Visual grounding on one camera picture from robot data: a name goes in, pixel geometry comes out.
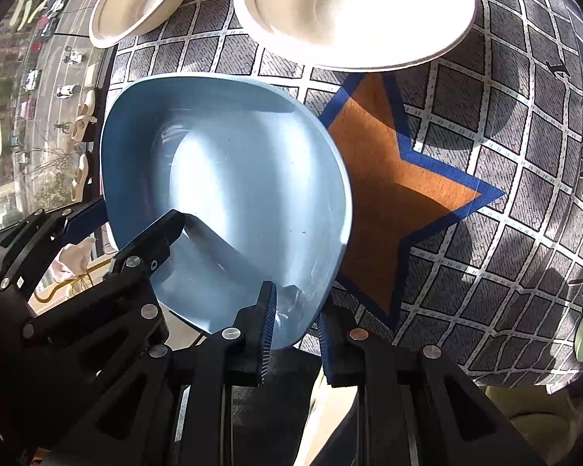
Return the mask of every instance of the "silver screw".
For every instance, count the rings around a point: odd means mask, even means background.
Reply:
[[[438,359],[441,356],[441,349],[436,345],[426,345],[423,347],[423,355],[428,359]]]
[[[138,256],[129,256],[126,259],[126,266],[128,268],[136,268],[140,264],[140,258]]]
[[[222,331],[222,337],[225,340],[235,340],[238,338],[242,332],[236,327],[228,327],[224,331]]]
[[[153,303],[147,303],[140,309],[143,319],[155,319],[158,316],[158,308]]]
[[[362,327],[355,327],[352,331],[350,331],[350,338],[356,340],[357,342],[362,342],[363,340],[367,340],[369,338],[369,333]]]
[[[157,359],[160,357],[164,357],[166,355],[166,352],[168,352],[168,347],[166,347],[166,345],[154,345],[149,350],[149,355]]]
[[[35,327],[31,323],[25,324],[23,329],[22,329],[22,336],[28,340],[28,339],[31,339],[32,335],[34,335],[34,334],[35,334]]]

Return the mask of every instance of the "road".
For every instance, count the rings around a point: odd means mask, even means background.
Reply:
[[[53,160],[54,149],[72,150],[72,141],[68,135],[54,128],[54,124],[74,122],[78,105],[84,101],[88,87],[84,85],[87,68],[98,63],[101,52],[94,49],[88,38],[64,36],[61,33],[88,36],[88,26],[92,6],[96,0],[69,0],[64,11],[59,15],[56,32],[44,45],[37,60],[37,69],[41,70],[38,88],[35,91],[37,104],[34,121],[26,123],[26,146],[35,150],[30,155],[28,169]],[[66,47],[78,50],[85,55],[79,65],[68,65],[63,62],[67,55]],[[57,99],[58,86],[76,84],[79,89],[75,95],[67,99]],[[41,186],[40,179],[34,179],[28,186],[32,195]]]

